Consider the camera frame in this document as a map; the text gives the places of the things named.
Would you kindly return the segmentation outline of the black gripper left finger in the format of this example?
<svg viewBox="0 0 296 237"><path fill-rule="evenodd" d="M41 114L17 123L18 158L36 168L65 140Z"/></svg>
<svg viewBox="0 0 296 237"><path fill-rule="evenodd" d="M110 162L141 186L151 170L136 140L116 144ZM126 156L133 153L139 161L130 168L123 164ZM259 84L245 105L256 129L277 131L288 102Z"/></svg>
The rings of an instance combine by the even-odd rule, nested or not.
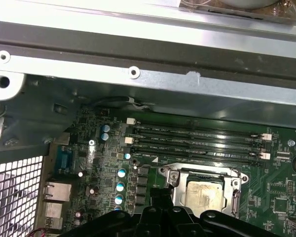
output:
<svg viewBox="0 0 296 237"><path fill-rule="evenodd" d="M150 190L150 206L139 214L116 210L87 222L62 237L159 237L161 236L162 209L160 201L164 190Z"/></svg>

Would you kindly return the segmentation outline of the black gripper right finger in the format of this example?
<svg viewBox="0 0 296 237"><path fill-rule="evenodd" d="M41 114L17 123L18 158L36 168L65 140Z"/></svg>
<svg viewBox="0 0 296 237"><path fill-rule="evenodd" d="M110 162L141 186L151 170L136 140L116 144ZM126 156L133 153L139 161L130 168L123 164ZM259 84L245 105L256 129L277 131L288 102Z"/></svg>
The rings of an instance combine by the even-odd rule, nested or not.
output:
<svg viewBox="0 0 296 237"><path fill-rule="evenodd" d="M275 237L276 234L209 210L195 217L183 207L174 206L171 189L162 189L162 235L164 237Z"/></svg>

